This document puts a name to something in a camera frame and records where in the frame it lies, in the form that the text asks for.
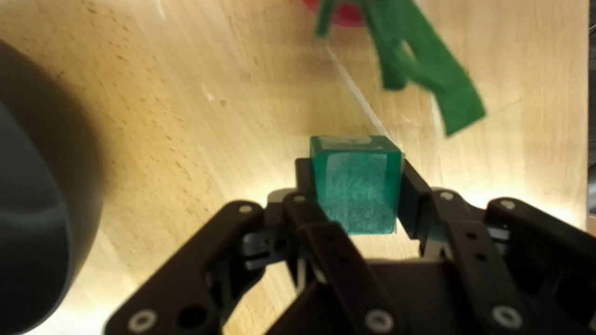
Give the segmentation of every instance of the bolt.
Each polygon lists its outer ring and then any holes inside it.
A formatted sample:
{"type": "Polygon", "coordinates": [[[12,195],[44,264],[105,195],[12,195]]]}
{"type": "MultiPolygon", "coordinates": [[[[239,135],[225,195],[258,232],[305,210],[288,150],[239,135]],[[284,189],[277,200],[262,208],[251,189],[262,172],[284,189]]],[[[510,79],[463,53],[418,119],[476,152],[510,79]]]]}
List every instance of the bolt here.
{"type": "Polygon", "coordinates": [[[252,206],[241,204],[241,206],[238,208],[238,212],[239,212],[239,213],[249,213],[249,212],[252,212],[252,206]]]}
{"type": "Polygon", "coordinates": [[[517,308],[508,306],[508,305],[496,305],[491,308],[491,318],[506,329],[519,329],[523,323],[521,314],[517,312],[517,308]]]}
{"type": "Polygon", "coordinates": [[[146,333],[156,323],[156,312],[150,308],[141,308],[128,318],[128,331],[146,333]]]}
{"type": "Polygon", "coordinates": [[[364,323],[372,333],[388,333],[392,329],[392,316],[383,308],[370,308],[364,323]]]}
{"type": "Polygon", "coordinates": [[[441,191],[439,197],[444,199],[444,200],[452,200],[452,193],[450,191],[441,191]]]}
{"type": "Polygon", "coordinates": [[[293,195],[293,202],[303,202],[303,200],[305,200],[305,195],[301,195],[301,193],[293,195]]]}
{"type": "Polygon", "coordinates": [[[511,210],[511,208],[515,208],[515,202],[513,200],[500,200],[500,206],[511,210]]]}

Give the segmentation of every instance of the wooden table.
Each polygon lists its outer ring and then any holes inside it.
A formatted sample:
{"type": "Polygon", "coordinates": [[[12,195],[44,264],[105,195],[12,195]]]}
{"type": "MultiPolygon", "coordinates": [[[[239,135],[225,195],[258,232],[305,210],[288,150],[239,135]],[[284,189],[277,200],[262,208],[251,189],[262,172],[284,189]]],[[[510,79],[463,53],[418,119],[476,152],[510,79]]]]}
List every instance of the wooden table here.
{"type": "MultiPolygon", "coordinates": [[[[105,178],[90,254],[35,333],[100,333],[223,202],[264,202],[292,186],[310,133],[385,128],[429,184],[480,206],[519,197],[582,226],[586,1],[420,5],[487,107],[452,137],[418,87],[381,91],[364,29],[334,27],[327,42],[314,40],[314,14],[299,0],[0,0],[0,38],[83,105],[105,178]]],[[[400,236],[357,245],[415,254],[400,236]]],[[[226,333],[262,333],[290,297],[284,269],[269,269],[226,333]]]]}

